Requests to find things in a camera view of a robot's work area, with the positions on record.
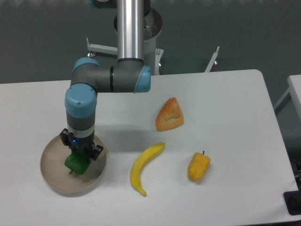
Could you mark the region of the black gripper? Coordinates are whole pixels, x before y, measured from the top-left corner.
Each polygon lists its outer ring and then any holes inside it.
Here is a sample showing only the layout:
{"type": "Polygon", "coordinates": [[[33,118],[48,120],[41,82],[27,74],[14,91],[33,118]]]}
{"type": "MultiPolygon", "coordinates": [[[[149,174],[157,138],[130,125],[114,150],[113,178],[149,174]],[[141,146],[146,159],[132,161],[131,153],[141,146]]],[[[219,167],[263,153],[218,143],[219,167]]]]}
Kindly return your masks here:
{"type": "Polygon", "coordinates": [[[104,147],[94,144],[94,132],[88,137],[78,138],[74,136],[73,132],[69,132],[64,128],[59,134],[64,146],[68,146],[72,151],[76,148],[83,148],[89,157],[96,161],[104,147]]]}

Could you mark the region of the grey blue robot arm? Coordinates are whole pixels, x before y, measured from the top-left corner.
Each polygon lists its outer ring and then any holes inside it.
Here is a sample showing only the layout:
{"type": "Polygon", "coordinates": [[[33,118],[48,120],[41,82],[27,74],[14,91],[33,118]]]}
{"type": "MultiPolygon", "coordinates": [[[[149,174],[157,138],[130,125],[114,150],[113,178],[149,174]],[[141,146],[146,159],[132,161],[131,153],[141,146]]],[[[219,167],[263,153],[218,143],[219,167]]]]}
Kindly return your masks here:
{"type": "Polygon", "coordinates": [[[148,0],[117,1],[117,66],[101,67],[89,57],[75,63],[64,99],[68,127],[60,134],[72,153],[82,148],[88,159],[96,160],[103,150],[94,143],[98,93],[150,90],[151,68],[144,62],[144,16],[150,9],[148,0]]]}

